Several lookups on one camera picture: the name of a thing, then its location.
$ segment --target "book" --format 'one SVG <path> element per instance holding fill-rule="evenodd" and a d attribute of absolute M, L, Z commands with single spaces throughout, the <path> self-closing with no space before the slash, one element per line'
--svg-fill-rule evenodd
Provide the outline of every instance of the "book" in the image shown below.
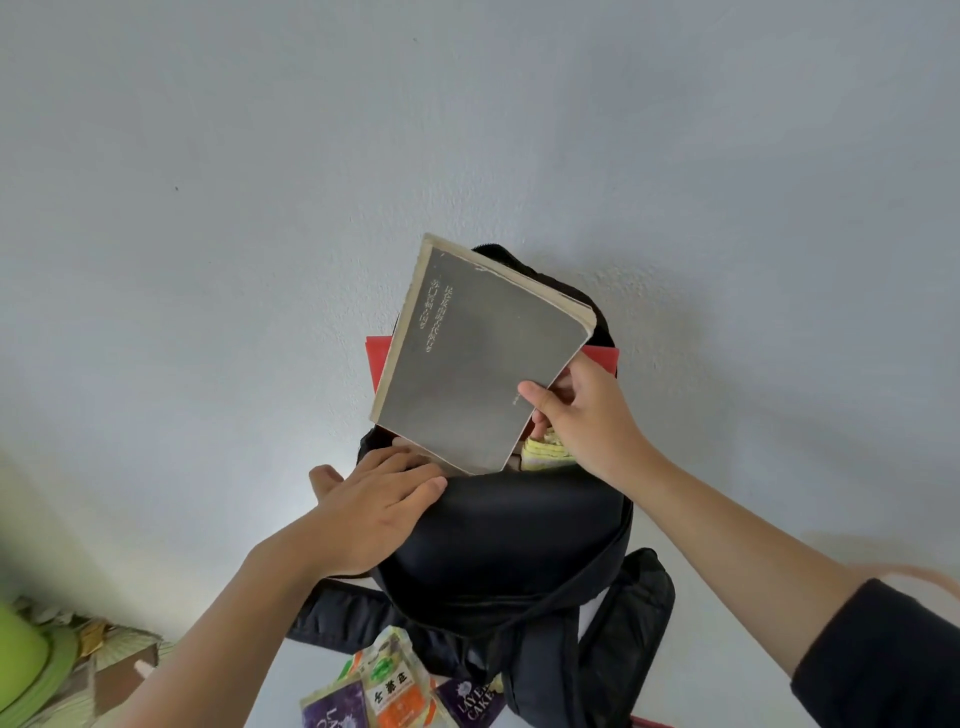
<path fill-rule="evenodd" d="M 393 338 L 393 336 L 368 336 L 364 342 L 374 393 L 380 385 L 380 377 L 383 375 L 383 368 L 387 364 L 387 354 L 390 352 L 390 342 Z M 616 375 L 616 365 L 620 361 L 620 349 L 617 347 L 594 347 L 586 344 L 580 351 L 612 375 Z"/>
<path fill-rule="evenodd" d="M 469 474 L 503 469 L 533 408 L 596 327 L 593 309 L 427 234 L 371 420 Z"/>

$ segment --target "right hand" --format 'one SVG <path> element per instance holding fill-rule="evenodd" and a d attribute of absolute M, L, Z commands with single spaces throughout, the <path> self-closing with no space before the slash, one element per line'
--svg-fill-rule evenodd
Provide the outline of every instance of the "right hand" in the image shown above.
<path fill-rule="evenodd" d="M 619 491 L 638 469 L 665 462 L 636 426 L 616 379 L 583 352 L 551 389 L 521 381 L 516 390 L 537 408 L 535 435 L 552 425 L 584 470 Z"/>

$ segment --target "forearm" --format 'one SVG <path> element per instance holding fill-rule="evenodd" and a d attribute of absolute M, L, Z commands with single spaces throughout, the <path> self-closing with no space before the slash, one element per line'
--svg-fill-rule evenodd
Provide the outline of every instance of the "forearm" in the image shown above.
<path fill-rule="evenodd" d="M 634 473 L 619 489 L 792 676 L 860 579 L 666 460 Z"/>
<path fill-rule="evenodd" d="M 133 694 L 118 728 L 242 726 L 317 578 L 268 541 Z"/>

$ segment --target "black sleeve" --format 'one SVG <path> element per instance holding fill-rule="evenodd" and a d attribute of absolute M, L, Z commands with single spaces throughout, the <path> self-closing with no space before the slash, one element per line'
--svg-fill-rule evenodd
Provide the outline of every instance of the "black sleeve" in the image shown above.
<path fill-rule="evenodd" d="M 960 629 L 872 579 L 810 647 L 792 688 L 823 728 L 960 726 Z"/>

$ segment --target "purple snack package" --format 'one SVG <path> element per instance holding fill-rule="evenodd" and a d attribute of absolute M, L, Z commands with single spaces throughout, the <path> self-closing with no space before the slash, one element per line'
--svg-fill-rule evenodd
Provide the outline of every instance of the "purple snack package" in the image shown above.
<path fill-rule="evenodd" d="M 507 704 L 502 692 L 466 680 L 447 680 L 434 693 L 461 728 L 489 728 Z"/>
<path fill-rule="evenodd" d="M 323 692 L 314 693 L 319 695 L 316 700 L 311 696 L 300 703 L 303 728 L 370 728 L 360 680 L 352 680 L 326 695 Z"/>

